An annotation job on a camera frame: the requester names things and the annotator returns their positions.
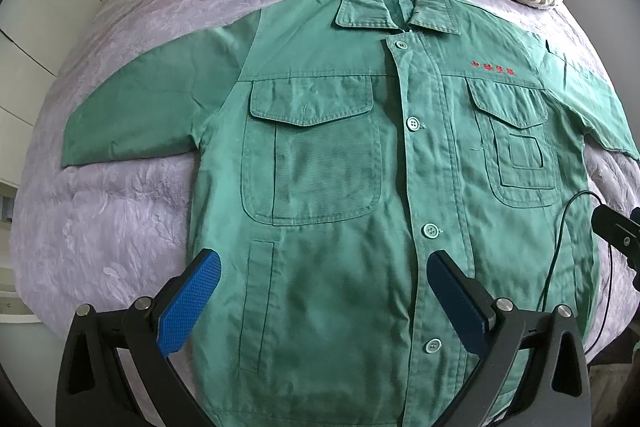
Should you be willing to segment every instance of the button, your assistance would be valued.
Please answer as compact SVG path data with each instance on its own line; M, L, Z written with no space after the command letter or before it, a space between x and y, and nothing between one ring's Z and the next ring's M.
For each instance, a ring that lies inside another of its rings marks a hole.
M429 353L430 355L435 353L442 347L442 341L440 339L431 339L429 342L424 344L424 352Z
M414 116L410 116L406 119L406 126L409 128L409 131L417 131L420 129L420 120Z
M422 227L422 235L428 239L435 239L440 235L440 230L433 223L427 223Z

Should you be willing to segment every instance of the pocket flap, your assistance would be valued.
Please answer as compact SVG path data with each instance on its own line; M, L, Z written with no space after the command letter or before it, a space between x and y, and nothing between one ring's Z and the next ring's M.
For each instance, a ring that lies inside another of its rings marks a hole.
M340 120L370 111L369 76L278 78L254 82L250 111L257 118L299 126Z
M477 78L468 78L466 83L478 109L514 127L524 129L548 118L539 89Z

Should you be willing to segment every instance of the green jacket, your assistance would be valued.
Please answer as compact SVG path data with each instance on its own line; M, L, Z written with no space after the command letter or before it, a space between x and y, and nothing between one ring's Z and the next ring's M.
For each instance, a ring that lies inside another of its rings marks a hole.
M604 80L465 0L286 0L124 66L71 115L62 166L199 151L188 258L223 270L194 370L220 427L424 427L476 363L428 255L535 309L586 134L638 158ZM582 333L589 199L548 298Z

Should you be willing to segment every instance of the textured blue pad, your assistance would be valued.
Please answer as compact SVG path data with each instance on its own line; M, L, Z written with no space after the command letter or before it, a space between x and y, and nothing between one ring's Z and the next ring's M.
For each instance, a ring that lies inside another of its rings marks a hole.
M220 256L211 251L158 320L158 346L166 358L179 351L220 281Z
M488 323L436 254L431 254L427 260L427 279L462 345L468 352L483 357L489 349Z

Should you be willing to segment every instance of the black cable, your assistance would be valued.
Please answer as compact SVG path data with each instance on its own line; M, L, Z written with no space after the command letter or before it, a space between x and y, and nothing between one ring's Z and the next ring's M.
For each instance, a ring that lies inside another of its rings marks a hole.
M598 336L591 347L587 349L584 354L588 355L591 349L596 347L596 344L600 340L600 336L604 331L604 324L607 322L607 314L609 314L609 304L611 302L611 287L613 286L613 252L611 251L611 245L609 244L609 292L607 294L607 306L604 308L604 317L602 318L602 324L600 325L600 331L598 332Z
M542 293L540 294L540 299L538 300L538 305L540 305L540 301L542 301L541 311L544 311L546 308L546 299L548 298L548 294L549 294L549 286L551 286L551 278L554 275L554 270L556 269L556 262L558 261L558 256L560 255L560 247L562 246L562 234L564 232L564 221L566 220L567 211L569 211L569 207L571 206L571 204L575 200L577 200L578 197L584 194L590 194L591 196L593 196L598 200L599 204L602 204L602 200L600 199L599 195L597 195L595 192L591 192L590 190L581 190L580 192L576 192L571 197L571 199L567 201L567 204L564 206L562 219L560 219L560 231L558 232L558 240L556 241L556 250L554 251L554 257L551 260L551 266L549 267L549 272L546 275L545 285L542 288Z

